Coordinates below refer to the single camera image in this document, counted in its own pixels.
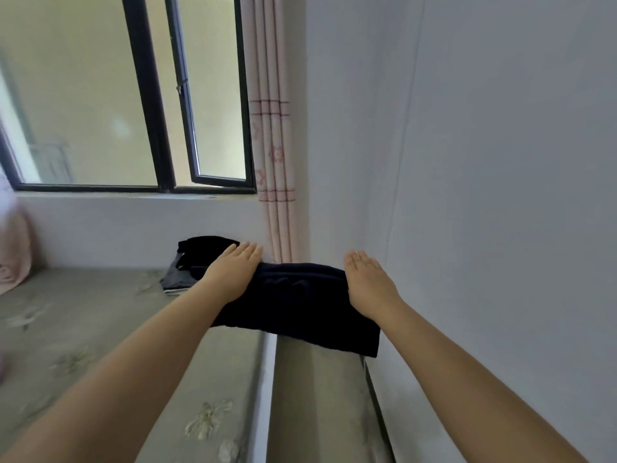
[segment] window frame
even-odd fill
[[[158,81],[156,58],[146,0],[122,0],[128,37],[135,64],[135,74],[139,87],[139,95],[144,113],[144,121],[148,132],[150,152],[157,178],[157,186],[119,186],[119,185],[57,185],[23,183],[19,169],[9,151],[8,139],[0,126],[0,163],[7,179],[15,191],[36,192],[74,192],[74,193],[197,193],[197,194],[256,194],[255,171],[252,158],[251,128],[249,116],[249,100],[246,84],[246,68],[244,63],[244,42],[240,0],[234,0],[236,21],[236,46],[240,79],[240,100],[243,122],[244,165],[246,179],[205,176],[197,174],[199,158],[195,140],[195,126],[192,118],[192,106],[189,90],[189,78],[184,54],[180,13],[178,0],[165,0],[166,14],[174,67],[176,71],[177,91],[183,119],[184,137],[189,157],[189,169],[193,183],[212,185],[216,187],[176,186],[174,163],[170,148],[163,98]]]

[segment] curtain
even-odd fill
[[[298,262],[282,0],[240,0],[257,194],[274,261]]]
[[[25,280],[31,265],[28,225],[0,167],[0,295]]]

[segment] open window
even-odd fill
[[[0,159],[27,191],[254,193],[239,0],[0,0]]]

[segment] person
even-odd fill
[[[262,256],[232,245],[202,280],[104,357],[0,463],[133,462],[221,308]],[[586,460],[513,391],[398,295],[375,258],[345,256],[351,304],[374,320],[416,376],[463,457],[473,463]]]

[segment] yellow wall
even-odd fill
[[[233,1],[180,6],[202,171],[242,178]],[[148,9],[176,181],[191,185],[164,1]],[[31,144],[68,144],[75,183],[156,185],[121,0],[0,0],[0,55]]]

